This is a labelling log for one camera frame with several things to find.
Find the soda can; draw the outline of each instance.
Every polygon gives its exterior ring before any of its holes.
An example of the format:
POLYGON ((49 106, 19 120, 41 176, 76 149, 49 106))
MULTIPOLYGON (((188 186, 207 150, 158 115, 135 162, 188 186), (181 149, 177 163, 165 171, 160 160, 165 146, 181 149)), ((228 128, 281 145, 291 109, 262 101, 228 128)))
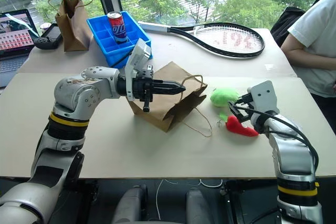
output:
POLYGON ((128 41, 127 33, 125 30, 125 23, 120 12, 107 13, 114 39, 118 44, 128 41))

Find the table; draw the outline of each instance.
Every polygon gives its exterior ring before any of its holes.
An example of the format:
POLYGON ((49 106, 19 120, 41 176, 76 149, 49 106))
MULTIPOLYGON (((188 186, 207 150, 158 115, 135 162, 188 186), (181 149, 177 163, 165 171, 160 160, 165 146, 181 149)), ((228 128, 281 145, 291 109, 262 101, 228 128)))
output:
MULTIPOLYGON (((296 77, 286 56, 273 40, 268 29, 256 29, 265 41, 262 54, 249 60, 232 60, 206 51, 194 42, 176 35, 148 33, 152 39, 153 59, 149 61, 158 70, 174 61, 189 72, 204 76, 237 77, 296 77)), ((91 66, 107 66, 104 55, 92 38, 89 51, 63 52, 34 48, 20 73, 80 73, 91 66)))
MULTIPOLYGON (((19 73, 0 96, 0 176, 28 177, 35 148, 54 103, 54 87, 64 73, 19 73)), ((299 78, 205 77, 205 93, 249 86, 270 79, 281 114, 302 126, 320 156, 317 176, 335 176, 336 136, 299 78)), ((269 178, 272 150, 264 135, 247 138, 218 128, 218 110, 209 97, 198 107, 213 126, 205 138, 179 124, 164 133, 134 116, 126 98, 97 107, 82 149, 81 178, 269 178)), ((184 121, 205 133, 205 120, 193 111, 184 121)))

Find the paper bag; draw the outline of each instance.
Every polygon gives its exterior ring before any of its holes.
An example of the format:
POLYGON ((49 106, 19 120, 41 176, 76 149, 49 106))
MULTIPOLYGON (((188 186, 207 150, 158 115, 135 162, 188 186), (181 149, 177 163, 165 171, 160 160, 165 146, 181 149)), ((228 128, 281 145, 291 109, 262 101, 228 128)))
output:
POLYGON ((84 5, 82 0, 62 0, 57 10, 55 19, 63 37, 65 52, 89 49, 92 32, 86 22, 89 16, 85 6, 88 4, 84 5))
POLYGON ((144 118, 164 132, 170 130, 178 122, 182 122, 206 98, 206 95, 200 95, 206 89, 207 84, 197 80, 195 76, 180 68, 174 62, 170 62, 155 72, 153 78, 179 83, 185 80, 183 86, 186 87, 186 90, 182 94, 154 94, 153 102, 150 103, 150 112, 142 111, 143 102, 129 102, 135 115, 144 118))

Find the blue plastic tray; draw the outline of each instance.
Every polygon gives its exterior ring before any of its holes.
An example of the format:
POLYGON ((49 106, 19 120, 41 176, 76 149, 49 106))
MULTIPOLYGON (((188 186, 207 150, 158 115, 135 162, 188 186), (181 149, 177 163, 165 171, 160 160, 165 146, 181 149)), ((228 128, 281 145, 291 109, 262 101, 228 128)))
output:
MULTIPOLYGON (((103 54, 105 55, 106 61, 111 67, 123 56, 125 56, 129 51, 131 51, 139 38, 142 38, 147 45, 151 46, 151 39, 144 32, 144 30, 138 25, 138 23, 129 15, 128 12, 121 12, 125 23, 125 29, 129 41, 122 44, 117 44, 114 40, 114 36, 111 30, 111 25, 107 18, 107 15, 89 18, 87 20, 89 27, 93 33, 93 36, 100 46, 103 54)), ((126 65, 128 57, 122 62, 114 66, 114 68, 122 68, 126 65)))

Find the yellow ring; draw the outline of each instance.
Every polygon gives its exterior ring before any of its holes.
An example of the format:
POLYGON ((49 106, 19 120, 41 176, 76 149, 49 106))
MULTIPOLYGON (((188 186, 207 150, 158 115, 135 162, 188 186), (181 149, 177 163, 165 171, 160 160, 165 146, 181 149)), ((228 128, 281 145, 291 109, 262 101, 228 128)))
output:
POLYGON ((67 126, 85 127, 85 126, 89 125, 89 122, 67 121, 67 120, 56 117, 53 113, 50 114, 50 118, 57 123, 64 124, 64 125, 67 125, 67 126))
POLYGON ((278 190, 285 194, 291 194, 295 196, 316 196, 317 195, 317 188, 315 188, 314 190, 309 190, 309 191, 300 191, 300 190, 287 189, 287 188, 278 186, 278 190))

